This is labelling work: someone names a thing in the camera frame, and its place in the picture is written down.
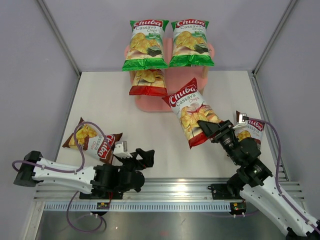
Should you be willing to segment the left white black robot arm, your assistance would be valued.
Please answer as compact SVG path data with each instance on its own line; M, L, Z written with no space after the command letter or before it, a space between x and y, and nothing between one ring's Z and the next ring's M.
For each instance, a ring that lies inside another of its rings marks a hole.
M39 151L29 152L16 169L14 185L35 187L37 184L59 185L79 191L81 199L121 199L125 192L141 191L145 183L143 170L154 165L155 151L137 148L116 154L121 165L104 163L82 168L47 160Z

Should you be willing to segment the red Chuba chips bag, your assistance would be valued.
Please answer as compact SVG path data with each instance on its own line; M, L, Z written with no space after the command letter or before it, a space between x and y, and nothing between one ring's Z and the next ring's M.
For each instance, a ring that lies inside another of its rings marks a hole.
M165 75L161 69L144 69L135 72L130 96L165 97L168 95Z
M190 148L208 140L198 121L221 123L211 106L198 90L197 79L193 78L180 90L162 98L177 116Z

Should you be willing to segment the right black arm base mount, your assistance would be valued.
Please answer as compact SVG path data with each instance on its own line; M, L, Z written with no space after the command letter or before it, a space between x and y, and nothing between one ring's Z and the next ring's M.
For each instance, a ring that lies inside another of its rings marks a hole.
M213 200L236 200L237 196L232 195L226 183L213 183L207 186L207 189L211 192Z

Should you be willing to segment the green Chuba chips bag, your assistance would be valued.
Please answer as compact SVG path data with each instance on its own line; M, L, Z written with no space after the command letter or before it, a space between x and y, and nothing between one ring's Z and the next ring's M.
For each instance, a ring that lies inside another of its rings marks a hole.
M183 19L171 23L173 30L170 67L213 67L207 28L209 22L201 19Z
M166 19L131 20L131 39L122 70L166 69L164 34L169 21Z

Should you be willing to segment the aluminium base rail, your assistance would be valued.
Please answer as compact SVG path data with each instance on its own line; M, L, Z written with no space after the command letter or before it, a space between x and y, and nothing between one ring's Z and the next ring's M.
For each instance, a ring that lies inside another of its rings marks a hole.
M226 178L147 178L140 192L123 194L124 201L132 202L208 202L212 201L211 184L223 184ZM75 190L59 185L40 184L36 187L36 201L70 200Z

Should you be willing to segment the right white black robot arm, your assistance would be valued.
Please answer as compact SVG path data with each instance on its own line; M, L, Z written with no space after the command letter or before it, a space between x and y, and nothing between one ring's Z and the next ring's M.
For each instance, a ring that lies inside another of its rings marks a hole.
M318 240L320 221L305 211L279 184L278 175L263 164L252 137L239 140L230 121L199 120L199 127L212 143L219 143L239 169L227 182L230 197L250 202L285 235L287 240Z

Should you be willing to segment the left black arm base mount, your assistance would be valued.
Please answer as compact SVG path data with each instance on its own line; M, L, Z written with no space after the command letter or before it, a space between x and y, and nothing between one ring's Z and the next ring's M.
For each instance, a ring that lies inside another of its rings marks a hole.
M79 198L81 200L122 200L124 192L120 191L100 191L93 190L93 192L86 193L83 191L79 192Z

